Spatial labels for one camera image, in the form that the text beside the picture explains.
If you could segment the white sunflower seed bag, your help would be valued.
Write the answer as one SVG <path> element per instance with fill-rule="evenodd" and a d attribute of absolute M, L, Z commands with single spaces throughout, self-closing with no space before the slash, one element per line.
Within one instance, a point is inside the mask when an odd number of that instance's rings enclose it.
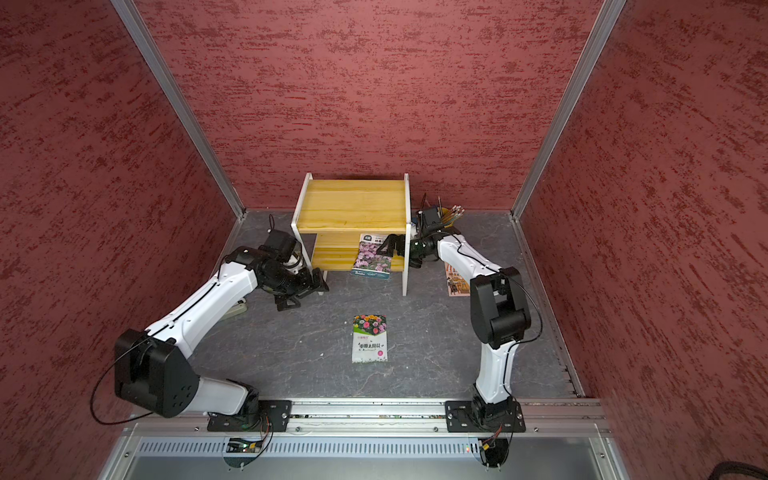
<path fill-rule="evenodd" d="M 387 319 L 384 315 L 358 315 L 353 319 L 352 362 L 388 360 Z"/>

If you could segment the white stapler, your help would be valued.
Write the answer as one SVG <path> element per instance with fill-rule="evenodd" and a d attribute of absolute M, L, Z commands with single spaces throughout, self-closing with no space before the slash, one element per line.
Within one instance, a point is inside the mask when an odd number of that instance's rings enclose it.
<path fill-rule="evenodd" d="M 242 315 L 247 311 L 248 305 L 245 299 L 239 300 L 235 305 L 230 307 L 223 316 L 223 319 L 230 319 L 238 315 Z"/>

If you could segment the wooden shelf white metal frame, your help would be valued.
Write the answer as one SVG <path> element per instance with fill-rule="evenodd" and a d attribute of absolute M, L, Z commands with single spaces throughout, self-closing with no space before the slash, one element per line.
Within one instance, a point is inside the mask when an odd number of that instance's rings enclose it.
<path fill-rule="evenodd" d="M 291 229 L 307 265 L 349 272 L 363 234 L 410 238 L 410 179 L 328 180 L 305 175 Z"/>

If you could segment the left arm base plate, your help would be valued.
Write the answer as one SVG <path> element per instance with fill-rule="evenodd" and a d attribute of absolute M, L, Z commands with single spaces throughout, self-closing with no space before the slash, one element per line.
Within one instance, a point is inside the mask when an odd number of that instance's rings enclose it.
<path fill-rule="evenodd" d="M 235 414 L 209 413 L 207 431 L 238 434 L 285 432 L 292 407 L 290 400 L 250 400 Z"/>

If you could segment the orange shop picture book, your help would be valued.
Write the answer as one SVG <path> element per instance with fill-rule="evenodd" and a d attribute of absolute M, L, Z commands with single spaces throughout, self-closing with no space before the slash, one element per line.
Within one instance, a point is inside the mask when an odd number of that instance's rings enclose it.
<path fill-rule="evenodd" d="M 469 283 L 450 264 L 445 263 L 446 284 L 450 297 L 468 297 L 470 295 Z"/>

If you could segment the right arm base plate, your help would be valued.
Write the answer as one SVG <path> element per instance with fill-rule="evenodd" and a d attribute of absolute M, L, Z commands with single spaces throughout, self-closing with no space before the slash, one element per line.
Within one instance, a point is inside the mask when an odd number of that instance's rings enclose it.
<path fill-rule="evenodd" d="M 513 397 L 498 403 L 485 403 L 480 397 L 471 401 L 446 401 L 445 417 L 450 433 L 524 433 L 525 419 L 520 403 Z"/>

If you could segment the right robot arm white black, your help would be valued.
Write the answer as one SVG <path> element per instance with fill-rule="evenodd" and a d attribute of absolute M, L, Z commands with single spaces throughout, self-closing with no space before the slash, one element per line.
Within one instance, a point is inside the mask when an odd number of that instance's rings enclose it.
<path fill-rule="evenodd" d="M 512 367 L 532 323 L 532 301 L 519 271 L 487 259 L 456 232 L 439 231 L 411 241 L 404 235 L 390 235 L 376 253 L 386 257 L 410 253 L 412 267 L 433 255 L 468 283 L 471 325 L 482 344 L 471 418 L 479 427 L 489 429 L 514 415 Z"/>

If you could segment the aluminium rail frame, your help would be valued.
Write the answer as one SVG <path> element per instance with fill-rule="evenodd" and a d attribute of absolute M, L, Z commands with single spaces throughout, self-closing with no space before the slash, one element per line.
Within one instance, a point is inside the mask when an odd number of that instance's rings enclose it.
<path fill-rule="evenodd" d="M 105 479 L 624 479 L 596 399 L 528 399 L 524 430 L 482 462 L 483 433 L 450 431 L 443 399 L 296 399 L 266 449 L 234 451 L 201 416 L 146 419 L 121 435 Z"/>

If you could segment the coloured pencils bunch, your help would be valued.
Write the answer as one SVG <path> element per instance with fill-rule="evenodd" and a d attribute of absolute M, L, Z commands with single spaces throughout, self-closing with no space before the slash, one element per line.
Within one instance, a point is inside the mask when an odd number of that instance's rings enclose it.
<path fill-rule="evenodd" d="M 440 217 L 440 228 L 453 227 L 455 222 L 464 215 L 464 208 L 461 205 L 453 205 L 448 208 L 442 205 L 441 198 L 438 198 L 438 213 Z"/>

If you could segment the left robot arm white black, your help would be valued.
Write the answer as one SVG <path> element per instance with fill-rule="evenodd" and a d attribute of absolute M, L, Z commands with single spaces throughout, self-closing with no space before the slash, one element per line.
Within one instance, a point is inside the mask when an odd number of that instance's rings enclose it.
<path fill-rule="evenodd" d="M 240 247 L 225 256 L 216 273 L 165 317 L 145 329 L 126 330 L 116 341 L 115 395 L 164 418 L 203 413 L 260 421 L 257 390 L 234 380 L 195 372 L 189 358 L 238 301 L 255 290 L 273 296 L 284 311 L 329 287 L 318 268 L 280 260 L 263 249 Z"/>

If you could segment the pink flower seed bag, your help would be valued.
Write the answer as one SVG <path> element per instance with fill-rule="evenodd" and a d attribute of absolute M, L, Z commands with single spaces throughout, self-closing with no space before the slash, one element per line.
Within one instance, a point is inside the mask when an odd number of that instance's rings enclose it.
<path fill-rule="evenodd" d="M 360 236 L 358 253 L 351 269 L 353 275 L 381 280 L 390 277 L 392 258 L 378 253 L 386 238 L 386 235 L 374 234 Z"/>

